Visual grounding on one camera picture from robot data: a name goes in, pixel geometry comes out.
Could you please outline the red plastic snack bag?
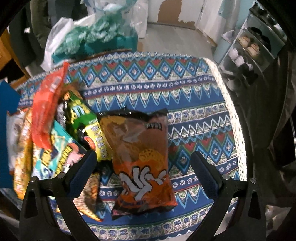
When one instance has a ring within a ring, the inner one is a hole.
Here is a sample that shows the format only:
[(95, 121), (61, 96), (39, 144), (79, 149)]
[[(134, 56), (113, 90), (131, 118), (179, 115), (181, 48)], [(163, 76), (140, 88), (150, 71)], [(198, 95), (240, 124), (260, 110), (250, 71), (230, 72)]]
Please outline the red plastic snack bag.
[(32, 140), (37, 147), (45, 150), (52, 149), (50, 133), (68, 67), (69, 63), (64, 62), (59, 70), (47, 75), (33, 98)]

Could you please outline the shoe rack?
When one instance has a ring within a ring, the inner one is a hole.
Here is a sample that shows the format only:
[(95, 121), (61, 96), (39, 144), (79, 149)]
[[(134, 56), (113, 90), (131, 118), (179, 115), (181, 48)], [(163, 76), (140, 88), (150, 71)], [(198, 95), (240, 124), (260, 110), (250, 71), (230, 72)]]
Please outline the shoe rack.
[(234, 92), (249, 87), (263, 74), (287, 42), (287, 35), (275, 18), (258, 2), (233, 34), (218, 68), (226, 86)]

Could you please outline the blue white plastic bag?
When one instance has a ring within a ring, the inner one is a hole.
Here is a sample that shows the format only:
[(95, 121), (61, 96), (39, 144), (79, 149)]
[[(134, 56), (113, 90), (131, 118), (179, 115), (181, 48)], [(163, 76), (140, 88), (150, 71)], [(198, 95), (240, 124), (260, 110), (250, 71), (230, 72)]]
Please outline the blue white plastic bag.
[(84, 0), (83, 3), (86, 6), (88, 15), (93, 15), (101, 17), (104, 15), (125, 13), (130, 11), (130, 9), (135, 5), (137, 0)]

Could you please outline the orange striped snack bag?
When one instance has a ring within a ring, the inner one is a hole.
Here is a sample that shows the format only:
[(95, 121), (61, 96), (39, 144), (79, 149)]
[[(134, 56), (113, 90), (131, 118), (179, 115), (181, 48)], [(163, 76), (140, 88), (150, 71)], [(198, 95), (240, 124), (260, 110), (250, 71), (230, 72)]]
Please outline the orange striped snack bag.
[(91, 174), (79, 197), (73, 199), (77, 210), (98, 222), (102, 219), (96, 215), (96, 201), (99, 189), (100, 174)]

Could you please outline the blue cardboard box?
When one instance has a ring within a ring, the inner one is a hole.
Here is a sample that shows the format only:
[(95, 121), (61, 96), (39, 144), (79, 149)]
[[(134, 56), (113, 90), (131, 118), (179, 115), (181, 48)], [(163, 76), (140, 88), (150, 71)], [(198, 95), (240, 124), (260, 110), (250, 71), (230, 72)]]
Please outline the blue cardboard box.
[(20, 95), (5, 81), (0, 85), (0, 172), (1, 188), (12, 188), (13, 178), (9, 173), (8, 148), (6, 141), (6, 115), (15, 113), (19, 105)]

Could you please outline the teal snack bag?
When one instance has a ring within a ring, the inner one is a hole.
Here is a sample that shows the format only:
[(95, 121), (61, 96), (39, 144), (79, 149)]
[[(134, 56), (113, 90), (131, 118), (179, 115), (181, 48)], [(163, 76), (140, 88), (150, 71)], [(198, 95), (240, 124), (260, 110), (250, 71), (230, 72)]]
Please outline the teal snack bag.
[(44, 180), (61, 172), (67, 173), (87, 152), (57, 121), (54, 121), (51, 139), (53, 147), (50, 150), (33, 145), (32, 177)]

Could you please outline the orange chips bag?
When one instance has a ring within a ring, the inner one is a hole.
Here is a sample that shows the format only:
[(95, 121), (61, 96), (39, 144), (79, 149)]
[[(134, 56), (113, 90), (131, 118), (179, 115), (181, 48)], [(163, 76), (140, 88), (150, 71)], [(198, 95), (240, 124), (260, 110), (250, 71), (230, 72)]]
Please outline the orange chips bag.
[(122, 186), (113, 220), (177, 206), (169, 177), (167, 115), (166, 108), (152, 113), (122, 108), (97, 115)]

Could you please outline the yellow long snack pack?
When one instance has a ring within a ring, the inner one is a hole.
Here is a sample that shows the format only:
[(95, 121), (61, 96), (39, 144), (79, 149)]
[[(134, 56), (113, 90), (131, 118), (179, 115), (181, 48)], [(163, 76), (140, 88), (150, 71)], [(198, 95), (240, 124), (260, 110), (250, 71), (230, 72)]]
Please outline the yellow long snack pack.
[(20, 200), (24, 199), (33, 167), (33, 141), (31, 135), (32, 110), (24, 115), (23, 126), (18, 139), (13, 187)]

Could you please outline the blue patterned tablecloth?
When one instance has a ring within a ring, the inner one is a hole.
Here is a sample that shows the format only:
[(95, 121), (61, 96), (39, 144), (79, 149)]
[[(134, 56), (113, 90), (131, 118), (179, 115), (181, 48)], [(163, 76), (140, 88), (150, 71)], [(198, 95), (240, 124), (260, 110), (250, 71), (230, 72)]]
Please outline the blue patterned tablecloth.
[[(20, 95), (16, 112), (32, 110), (41, 83), (62, 65), (14, 88)], [(69, 63), (54, 118), (65, 131), (64, 95), (69, 91), (82, 98), (96, 115), (122, 108), (143, 113), (168, 110), (169, 177), (177, 206), (113, 220), (112, 209), (122, 186), (112, 159), (97, 159), (91, 174), (100, 174), (96, 215), (102, 222), (80, 213), (97, 240), (188, 240), (213, 205), (190, 163), (196, 151), (219, 173), (234, 180), (247, 179), (238, 115), (216, 64), (207, 58), (123, 52)], [(49, 202), (60, 229), (69, 234), (55, 197), (50, 196)]]

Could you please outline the teal box with green filling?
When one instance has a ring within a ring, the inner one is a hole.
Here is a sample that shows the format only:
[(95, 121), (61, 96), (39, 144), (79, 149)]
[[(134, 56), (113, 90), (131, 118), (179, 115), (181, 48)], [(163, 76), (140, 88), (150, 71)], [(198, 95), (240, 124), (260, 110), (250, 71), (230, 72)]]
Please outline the teal box with green filling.
[(51, 54), (54, 63), (81, 59), (111, 50), (137, 49), (138, 34), (121, 14), (104, 15), (88, 26), (76, 25), (67, 31)]

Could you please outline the green yellow snack bag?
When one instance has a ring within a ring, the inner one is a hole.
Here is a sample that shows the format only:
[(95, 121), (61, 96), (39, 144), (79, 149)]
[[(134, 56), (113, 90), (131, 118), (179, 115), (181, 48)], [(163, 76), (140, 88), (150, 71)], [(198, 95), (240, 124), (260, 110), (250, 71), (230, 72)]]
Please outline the green yellow snack bag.
[(97, 154), (98, 161), (110, 161), (112, 151), (95, 113), (72, 91), (64, 95), (67, 132), (87, 150)]

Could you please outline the white snack bag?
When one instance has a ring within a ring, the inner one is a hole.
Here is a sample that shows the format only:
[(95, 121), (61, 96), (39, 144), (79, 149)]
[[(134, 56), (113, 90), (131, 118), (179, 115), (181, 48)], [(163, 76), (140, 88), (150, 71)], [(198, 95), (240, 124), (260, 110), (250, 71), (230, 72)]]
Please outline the white snack bag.
[(8, 149), (9, 172), (14, 172), (16, 157), (19, 152), (19, 139), (23, 128), (26, 111), (17, 111), (6, 117), (6, 145)]

